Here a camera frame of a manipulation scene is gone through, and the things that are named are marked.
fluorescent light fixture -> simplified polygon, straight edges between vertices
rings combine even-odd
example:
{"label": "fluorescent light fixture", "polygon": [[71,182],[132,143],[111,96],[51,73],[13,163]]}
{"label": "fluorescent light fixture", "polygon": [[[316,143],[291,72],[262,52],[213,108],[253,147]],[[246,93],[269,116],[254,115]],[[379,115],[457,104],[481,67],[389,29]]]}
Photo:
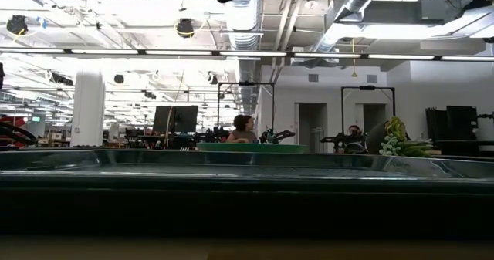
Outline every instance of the fluorescent light fixture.
{"label": "fluorescent light fixture", "polygon": [[73,49],[78,54],[104,54],[104,55],[136,55],[139,52],[132,49]]}
{"label": "fluorescent light fixture", "polygon": [[174,50],[146,50],[148,55],[163,56],[210,56],[211,51],[174,51]]}
{"label": "fluorescent light fixture", "polygon": [[417,55],[369,55],[369,59],[408,59],[408,60],[431,60],[434,56],[417,56]]}
{"label": "fluorescent light fixture", "polygon": [[64,53],[62,49],[26,49],[26,48],[0,48],[0,52],[19,53]]}
{"label": "fluorescent light fixture", "polygon": [[445,61],[472,61],[472,62],[494,62],[494,56],[443,56]]}
{"label": "fluorescent light fixture", "polygon": [[360,54],[296,52],[295,57],[323,58],[323,59],[359,59]]}
{"label": "fluorescent light fixture", "polygon": [[439,33],[437,28],[437,26],[430,25],[373,24],[367,25],[360,37],[369,39],[428,39]]}
{"label": "fluorescent light fixture", "polygon": [[243,52],[243,51],[227,51],[220,52],[222,56],[275,56],[284,57],[286,52]]}

green bowl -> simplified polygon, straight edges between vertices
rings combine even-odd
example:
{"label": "green bowl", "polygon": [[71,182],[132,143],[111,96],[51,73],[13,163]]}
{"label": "green bowl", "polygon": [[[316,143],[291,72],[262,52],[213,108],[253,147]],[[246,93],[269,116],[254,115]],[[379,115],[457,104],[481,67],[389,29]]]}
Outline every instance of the green bowl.
{"label": "green bowl", "polygon": [[253,153],[306,153],[305,145],[288,144],[210,144],[199,143],[200,151],[208,152],[253,152]]}

ceiling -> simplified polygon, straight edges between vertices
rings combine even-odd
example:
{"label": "ceiling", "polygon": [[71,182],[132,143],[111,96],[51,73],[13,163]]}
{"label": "ceiling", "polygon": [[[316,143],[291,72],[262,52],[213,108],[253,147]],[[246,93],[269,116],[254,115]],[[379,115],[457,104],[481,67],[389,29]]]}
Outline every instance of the ceiling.
{"label": "ceiling", "polygon": [[[258,33],[261,50],[272,50],[282,19],[285,0],[262,0],[261,26]],[[324,15],[332,0],[315,0],[312,7],[301,6],[295,29],[286,49],[311,46],[325,32]],[[294,13],[297,0],[292,0],[289,16]],[[44,48],[94,49],[231,49],[226,23],[228,7],[216,0],[0,0],[0,46]],[[24,15],[29,31],[18,37],[6,29],[13,15]],[[179,19],[192,19],[195,34],[184,39],[177,34]],[[463,48],[464,53],[476,53],[482,41],[445,40]],[[341,52],[420,52],[429,41],[400,41],[385,39],[355,39],[339,41]],[[442,52],[458,50],[438,48]],[[152,58],[98,59],[105,65],[107,81],[105,125],[115,122],[138,126],[152,124],[154,107],[171,103],[197,104],[201,108],[200,127],[212,127],[217,118],[217,86],[208,82],[214,74],[219,82],[237,82],[239,65],[236,59],[191,60]],[[61,86],[49,79],[56,73],[76,83],[82,64],[90,64],[76,57],[51,57],[1,54],[4,63],[5,88],[0,93],[0,113],[27,115],[44,113],[51,123],[69,123],[73,109],[73,87]],[[342,60],[340,66],[351,66],[353,61]],[[357,65],[386,66],[382,61],[360,61]],[[114,82],[121,74],[123,84]],[[189,94],[178,94],[179,90]],[[156,99],[147,98],[143,90],[152,92]],[[233,86],[222,101],[220,115],[223,124],[232,122],[242,112],[245,101],[240,90]],[[252,103],[256,101],[252,89]]]}

black stand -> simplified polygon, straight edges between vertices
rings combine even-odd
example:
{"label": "black stand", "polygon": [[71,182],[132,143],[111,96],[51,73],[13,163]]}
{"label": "black stand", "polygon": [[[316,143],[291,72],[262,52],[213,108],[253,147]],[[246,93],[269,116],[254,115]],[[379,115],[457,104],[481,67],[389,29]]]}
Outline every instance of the black stand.
{"label": "black stand", "polygon": [[229,85],[229,86],[271,86],[272,88],[272,119],[271,119],[271,129],[274,130],[275,127],[275,83],[249,83],[249,82],[244,82],[244,83],[218,83],[218,128],[219,128],[219,103],[220,100],[222,99],[222,86],[223,85]]}
{"label": "black stand", "polygon": [[396,102],[394,101],[394,87],[377,87],[377,86],[342,86],[341,87],[341,133],[345,134],[345,105],[344,105],[344,90],[346,89],[358,89],[364,91],[374,91],[376,89],[389,89],[391,90],[392,102],[393,102],[393,116],[396,116]]}

computer monitor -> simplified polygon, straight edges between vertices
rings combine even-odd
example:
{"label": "computer monitor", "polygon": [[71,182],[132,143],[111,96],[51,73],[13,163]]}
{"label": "computer monitor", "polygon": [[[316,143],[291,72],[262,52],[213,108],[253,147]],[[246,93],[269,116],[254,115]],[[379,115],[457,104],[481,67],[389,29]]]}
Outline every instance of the computer monitor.
{"label": "computer monitor", "polygon": [[457,140],[475,139],[473,129],[479,128],[477,108],[474,106],[447,106],[448,127]]}
{"label": "computer monitor", "polygon": [[154,114],[153,130],[155,132],[166,132],[168,114],[171,110],[170,126],[171,132],[195,132],[198,122],[198,106],[157,106]]}

